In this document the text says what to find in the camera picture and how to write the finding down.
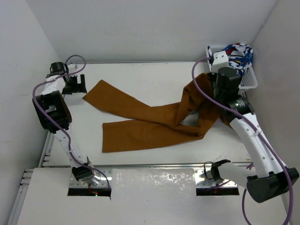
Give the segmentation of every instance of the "cable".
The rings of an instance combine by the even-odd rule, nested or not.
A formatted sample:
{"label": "cable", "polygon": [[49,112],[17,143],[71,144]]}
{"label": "cable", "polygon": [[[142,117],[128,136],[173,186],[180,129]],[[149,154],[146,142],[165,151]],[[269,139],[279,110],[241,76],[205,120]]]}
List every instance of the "cable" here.
{"label": "cable", "polygon": [[206,189],[204,189],[204,190],[205,190],[205,191],[210,191],[210,190],[212,190],[212,189],[216,189],[216,188],[219,188],[219,187],[221,187],[221,186],[224,186],[225,184],[227,184],[227,183],[229,183],[229,182],[230,182],[230,180],[228,180],[228,181],[226,181],[226,182],[224,182],[224,183],[222,183],[222,184],[217,184],[216,186],[206,188]]}
{"label": "cable", "polygon": [[[253,167],[253,163],[251,163],[249,166],[246,167],[246,169],[251,170]],[[243,197],[242,197],[242,212],[243,212],[243,216],[245,218],[245,221],[247,222],[247,224],[251,225],[250,221],[248,220],[247,216],[246,216],[246,211],[245,211],[245,198],[246,198],[246,193],[247,193],[247,189],[244,190],[243,192]]]}
{"label": "cable", "polygon": [[97,169],[97,168],[94,168],[94,167],[91,167],[91,166],[88,166],[88,165],[84,165],[84,164],[82,164],[77,158],[75,158],[75,156],[72,154],[72,152],[71,152],[71,136],[67,133],[67,131],[65,131],[57,122],[55,122],[47,113],[46,113],[46,111],[45,110],[43,110],[43,108],[40,106],[40,104],[38,103],[38,101],[37,101],[37,97],[36,97],[36,91],[37,91],[37,89],[40,87],[40,86],[43,86],[43,85],[45,85],[45,84],[48,84],[48,83],[52,83],[52,82],[54,82],[54,81],[56,81],[57,79],[59,79],[59,78],[62,78],[62,77],[65,77],[65,76],[70,76],[70,75],[74,75],[74,74],[77,74],[77,73],[79,73],[79,72],[81,72],[81,71],[83,71],[84,70],[84,68],[85,68],[85,66],[86,66],[86,61],[85,61],[85,59],[82,57],[82,56],[80,56],[80,55],[71,55],[69,58],[67,58],[67,60],[66,60],[66,62],[65,62],[65,64],[67,64],[67,62],[71,59],[71,58],[73,58],[73,57],[75,57],[75,56],[77,56],[77,57],[79,57],[79,58],[81,58],[82,60],[83,60],[83,62],[84,62],[84,65],[83,65],[83,67],[81,68],[81,69],[79,69],[78,71],[75,71],[75,72],[73,72],[73,73],[69,73],[69,74],[63,74],[63,75],[60,75],[60,76],[58,76],[58,77],[56,77],[55,79],[53,79],[53,80],[51,80],[51,81],[46,81],[46,82],[43,82],[43,83],[39,83],[37,86],[35,86],[34,87],[34,89],[33,89],[33,91],[32,91],[32,100],[33,100],[33,102],[34,102],[34,104],[37,106],[37,108],[39,109],[39,111],[54,125],[54,126],[56,126],[59,130],[61,130],[66,136],[67,136],[67,138],[68,138],[68,148],[69,148],[69,151],[70,151],[70,156],[72,157],[72,159],[77,163],[77,164],[79,164],[79,165],[81,165],[82,167],[84,167],[84,168],[87,168],[87,169],[90,169],[90,170],[95,170],[95,171],[97,171],[97,172],[99,172],[101,175],[103,175],[104,177],[105,177],[105,179],[106,179],[106,181],[107,181],[107,185],[108,185],[108,188],[111,190],[111,186],[110,186],[110,184],[109,184],[109,181],[108,181],[108,178],[107,178],[107,176],[103,173],[103,172],[101,172],[99,169]]}
{"label": "cable", "polygon": [[[225,109],[233,114],[235,114],[236,116],[244,119],[247,124],[256,132],[257,131],[257,128],[256,126],[250,121],[248,120],[245,116],[243,116],[242,114],[240,114],[239,112],[237,111],[234,111],[222,104],[220,104],[219,102],[217,102],[216,100],[212,99],[211,97],[209,97],[207,94],[205,94],[205,92],[203,90],[201,90],[201,88],[199,87],[199,85],[197,84],[197,81],[195,79],[195,68],[196,66],[198,65],[199,62],[202,62],[202,61],[205,61],[205,60],[209,60],[210,58],[204,58],[204,59],[200,59],[198,61],[195,62],[195,64],[193,65],[193,68],[192,68],[192,78],[193,78],[193,82],[196,86],[196,88],[198,89],[198,91],[204,96],[206,97],[209,101],[211,101],[212,103],[216,104],[217,106],[219,106],[220,108],[222,109]],[[292,216],[292,212],[293,212],[293,202],[294,202],[294,193],[293,193],[293,185],[292,185],[292,181],[291,181],[291,178],[288,174],[288,171],[286,170],[285,166],[283,165],[283,163],[281,162],[279,156],[276,154],[276,152],[272,149],[271,145],[268,143],[268,141],[262,136],[262,134],[258,134],[258,137],[261,139],[261,141],[267,146],[267,148],[270,150],[270,152],[272,153],[272,155],[274,156],[274,158],[278,161],[279,165],[281,166],[284,174],[285,174],[285,177],[286,177],[286,180],[287,180],[287,183],[289,185],[289,192],[290,192],[290,202],[289,202],[289,210],[287,212],[287,215],[286,215],[286,218],[285,218],[285,221],[283,223],[283,225],[287,225],[291,219],[291,216]],[[243,211],[245,210],[245,200],[242,201],[242,209]],[[244,217],[247,221],[247,223],[249,225],[250,222],[248,221],[246,215],[244,214]]]}

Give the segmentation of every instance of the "white board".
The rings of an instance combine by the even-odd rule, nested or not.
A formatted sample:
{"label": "white board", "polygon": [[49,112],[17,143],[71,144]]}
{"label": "white board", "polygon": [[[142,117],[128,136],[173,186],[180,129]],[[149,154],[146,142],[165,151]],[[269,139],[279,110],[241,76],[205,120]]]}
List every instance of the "white board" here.
{"label": "white board", "polygon": [[[103,79],[145,104],[157,106],[181,100],[183,87],[192,80],[192,66],[192,62],[88,64],[83,72],[87,91]],[[202,63],[196,74],[208,70],[207,63]],[[221,121],[217,121],[199,141],[159,149],[102,153],[102,123],[127,119],[99,111],[84,101],[83,96],[82,93],[73,94],[66,96],[65,101],[73,118],[73,138],[94,165],[201,163],[224,158],[233,162],[251,161],[235,131]],[[197,116],[187,117],[185,124],[193,124]],[[45,165],[69,165],[57,140],[53,142],[50,160]]]}
{"label": "white board", "polygon": [[[194,171],[117,169],[112,199],[67,196],[70,169],[34,170],[18,225],[246,225],[241,195],[196,196]],[[254,225],[282,224],[280,196],[258,204],[246,196]]]}

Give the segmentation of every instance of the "metal plate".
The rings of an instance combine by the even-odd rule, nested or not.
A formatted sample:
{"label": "metal plate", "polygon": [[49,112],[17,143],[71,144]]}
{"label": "metal plate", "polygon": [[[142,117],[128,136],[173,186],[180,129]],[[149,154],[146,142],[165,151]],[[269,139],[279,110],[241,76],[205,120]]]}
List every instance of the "metal plate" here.
{"label": "metal plate", "polygon": [[[246,163],[238,163],[236,165],[244,166],[246,167],[248,164]],[[195,175],[195,187],[196,188],[210,188],[214,187],[217,184],[221,184],[223,182],[226,182],[228,180],[219,180],[218,182],[215,182],[214,180],[209,180],[205,177],[204,174],[204,164],[194,164],[194,165],[124,165],[124,166],[96,166],[97,169],[102,171],[108,178],[109,182],[111,183],[113,179],[113,169],[119,169],[119,168],[128,168],[128,169],[193,169],[194,175]],[[210,165],[205,166],[207,175],[210,175]],[[238,185],[232,181],[228,182],[222,188],[237,188]],[[88,184],[77,181],[73,175],[71,175],[70,178],[70,184],[69,188],[88,188]],[[99,185],[97,185],[97,188],[108,188],[107,181],[105,177],[101,177],[101,182]]]}

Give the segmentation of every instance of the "white bracket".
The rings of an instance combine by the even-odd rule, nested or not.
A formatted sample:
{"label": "white bracket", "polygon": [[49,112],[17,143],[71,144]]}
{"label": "white bracket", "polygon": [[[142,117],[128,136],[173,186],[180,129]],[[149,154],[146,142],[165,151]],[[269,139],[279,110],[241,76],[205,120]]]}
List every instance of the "white bracket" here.
{"label": "white bracket", "polygon": [[52,80],[55,80],[55,81],[53,81],[52,83],[46,84],[41,95],[47,95],[56,90],[59,90],[60,93],[62,93],[62,90],[66,86],[66,83],[64,81],[64,78],[61,77],[61,78],[57,79],[57,77],[59,77],[59,75],[50,76],[49,78],[46,79],[46,81],[52,81]]}
{"label": "white bracket", "polygon": [[87,156],[85,154],[83,154],[83,152],[81,151],[79,145],[77,144],[74,136],[72,136],[72,131],[71,131],[71,125],[69,124],[69,129],[68,130],[65,130],[72,138],[71,140],[71,151],[69,151],[69,146],[68,146],[68,143],[69,143],[69,139],[68,137],[66,136],[65,133],[63,133],[61,130],[58,130],[56,131],[55,134],[53,134],[53,136],[55,138],[57,138],[60,142],[60,144],[62,145],[67,157],[69,158],[69,161],[70,161],[70,164],[71,164],[71,168],[72,167],[80,167],[81,165],[76,163],[73,158],[71,157],[71,154],[73,154],[73,156],[79,161],[81,162],[82,164],[85,164],[88,162],[87,160]]}
{"label": "white bracket", "polygon": [[218,73],[218,70],[223,67],[229,67],[228,56],[225,51],[214,53],[214,61],[211,66],[212,74]]}

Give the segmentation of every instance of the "white table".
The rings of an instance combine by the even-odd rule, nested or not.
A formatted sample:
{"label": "white table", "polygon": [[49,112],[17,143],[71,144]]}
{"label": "white table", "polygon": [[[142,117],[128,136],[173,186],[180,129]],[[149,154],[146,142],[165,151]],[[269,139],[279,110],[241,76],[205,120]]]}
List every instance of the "white table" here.
{"label": "white table", "polygon": [[[181,100],[183,87],[192,80],[192,66],[192,62],[88,64],[83,73],[87,91],[103,79],[145,104],[157,106]],[[208,70],[207,63],[200,63],[196,74]],[[73,118],[73,138],[94,165],[191,164],[224,158],[233,162],[251,161],[235,131],[221,121],[217,121],[202,140],[158,149],[102,153],[102,123],[127,119],[99,111],[85,102],[83,96],[82,93],[68,95],[65,101]],[[184,124],[193,124],[195,121],[197,114],[188,116]],[[49,143],[49,149],[49,161],[44,166],[69,165],[57,140]]]}

